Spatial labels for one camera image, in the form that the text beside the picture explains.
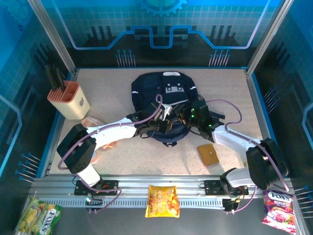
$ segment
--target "white plastic part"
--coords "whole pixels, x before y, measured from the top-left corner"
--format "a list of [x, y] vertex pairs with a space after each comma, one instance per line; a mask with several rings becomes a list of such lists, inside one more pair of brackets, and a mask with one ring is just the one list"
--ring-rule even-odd
[[[255, 138], [251, 138], [249, 136], [246, 136], [244, 134], [241, 134], [237, 131], [234, 131], [230, 128], [228, 128], [229, 131], [232, 131], [232, 132], [235, 132], [235, 133], [238, 133], [242, 136], [245, 136], [247, 137], [248, 139], [250, 140], [253, 140], [257, 143], [261, 143], [261, 141], [259, 139], [255, 139]], [[215, 131], [212, 133], [212, 136], [213, 136], [213, 140], [215, 143], [217, 144], [222, 144], [222, 145], [225, 145], [233, 150], [235, 150], [237, 153], [239, 153], [240, 156], [244, 156], [246, 157], [246, 151], [250, 148], [250, 147], [255, 147], [254, 144], [242, 139], [242, 138], [239, 138], [229, 132], [227, 132], [225, 130], [225, 126], [219, 126], [215, 129]]]
[[164, 72], [163, 76], [180, 76], [179, 72]]
[[[261, 143], [261, 140], [259, 139], [251, 138], [230, 128], [228, 128], [228, 130], [238, 133], [242, 136], [245, 136], [248, 139], [253, 140], [257, 143]], [[235, 150], [240, 156], [244, 158], [246, 157], [247, 150], [250, 147], [255, 147], [255, 145], [252, 144], [250, 141], [246, 141], [238, 136], [235, 136], [227, 132], [224, 125], [217, 127], [215, 131], [212, 133], [212, 136], [215, 143], [225, 145]], [[231, 171], [230, 173], [227, 174], [226, 179], [230, 183], [230, 185], [234, 188], [242, 185], [248, 187], [255, 185], [250, 178], [249, 169], [247, 167]]]
[[[114, 123], [110, 123], [110, 124], [106, 124], [103, 126], [97, 126], [97, 127], [89, 127], [87, 128], [87, 133], [91, 133], [95, 130], [99, 130], [100, 128], [104, 127], [104, 126], [108, 126], [108, 125], [112, 125], [112, 124], [117, 124], [117, 123], [131, 123], [132, 121], [128, 118], [123, 118], [120, 121], [114, 122]], [[108, 128], [106, 130], [100, 131], [98, 134], [94, 134], [91, 137], [96, 139], [96, 149], [104, 146], [105, 144], [109, 144], [112, 143], [114, 141], [118, 141], [121, 139], [127, 139], [127, 138], [131, 138], [134, 136], [136, 129], [134, 127], [134, 125], [127, 125], [127, 126], [116, 126], [116, 127], [111, 127]]]
[[254, 186], [254, 182], [250, 178], [249, 169], [247, 167], [241, 169], [234, 169], [226, 175], [226, 179], [233, 187], [239, 186]]
[[169, 104], [162, 104], [162, 106], [164, 107], [164, 111], [163, 111], [162, 115], [159, 117], [159, 119], [164, 121], [166, 119], [166, 116], [171, 114], [173, 108]]
[[77, 173], [77, 175], [80, 179], [85, 181], [90, 187], [94, 186], [100, 180], [100, 175], [91, 164], [89, 164], [81, 172]]

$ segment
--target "red candy bag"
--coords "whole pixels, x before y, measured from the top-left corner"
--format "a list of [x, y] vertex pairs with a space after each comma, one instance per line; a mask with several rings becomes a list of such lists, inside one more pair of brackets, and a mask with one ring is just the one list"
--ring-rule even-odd
[[293, 196], [276, 190], [266, 190], [263, 194], [266, 216], [262, 223], [295, 234]]

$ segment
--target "navy backpack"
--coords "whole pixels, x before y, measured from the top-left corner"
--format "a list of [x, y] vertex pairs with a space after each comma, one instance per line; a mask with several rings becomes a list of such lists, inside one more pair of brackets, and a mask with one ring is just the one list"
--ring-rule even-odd
[[[172, 106], [180, 103], [190, 104], [198, 98], [195, 83], [189, 76], [181, 72], [146, 73], [140, 75], [132, 83], [132, 101], [136, 112], [146, 109], [150, 103], [155, 101], [157, 94], [162, 95], [164, 104]], [[163, 134], [158, 131], [149, 131], [147, 138], [154, 138], [167, 147], [175, 146], [177, 141], [189, 133], [189, 129], [178, 120], [175, 114], [171, 114], [169, 120], [173, 123], [169, 132]]]

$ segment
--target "candy bag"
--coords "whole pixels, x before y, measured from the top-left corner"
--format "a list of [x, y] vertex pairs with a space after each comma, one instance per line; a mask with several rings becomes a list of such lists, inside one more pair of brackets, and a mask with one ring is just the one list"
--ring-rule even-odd
[[266, 216], [262, 223], [295, 234], [293, 196], [276, 190], [266, 190], [263, 194]]
[[16, 234], [50, 235], [59, 221], [62, 207], [31, 198], [16, 228]]
[[176, 190], [176, 186], [156, 187], [149, 185], [149, 201], [145, 217], [179, 218], [180, 210]]

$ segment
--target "backpack strap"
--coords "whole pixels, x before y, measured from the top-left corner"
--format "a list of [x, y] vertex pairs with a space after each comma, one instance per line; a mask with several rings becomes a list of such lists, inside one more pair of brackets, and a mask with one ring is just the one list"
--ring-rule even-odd
[[174, 147], [174, 146], [176, 146], [177, 145], [177, 142], [173, 142], [173, 143], [163, 143], [166, 147], [168, 147], [168, 146], [172, 146], [172, 147]]

